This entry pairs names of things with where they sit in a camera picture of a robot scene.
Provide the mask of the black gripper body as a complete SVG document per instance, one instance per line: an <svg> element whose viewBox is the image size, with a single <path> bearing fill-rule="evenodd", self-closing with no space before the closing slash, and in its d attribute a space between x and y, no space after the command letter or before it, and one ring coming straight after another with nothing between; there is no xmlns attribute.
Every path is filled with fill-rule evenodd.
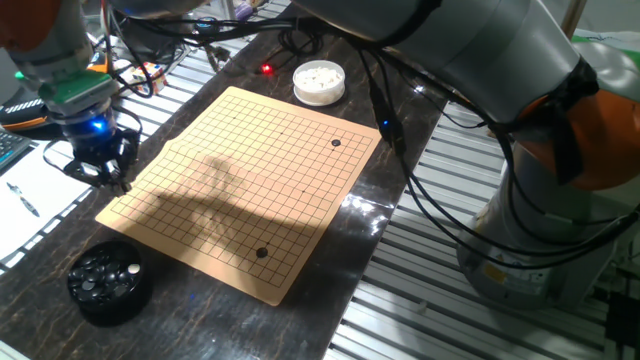
<svg viewBox="0 0 640 360"><path fill-rule="evenodd" d="M64 170L77 170L82 164L122 169L122 131L112 110L63 117L62 132L73 149L73 160Z"/></svg>

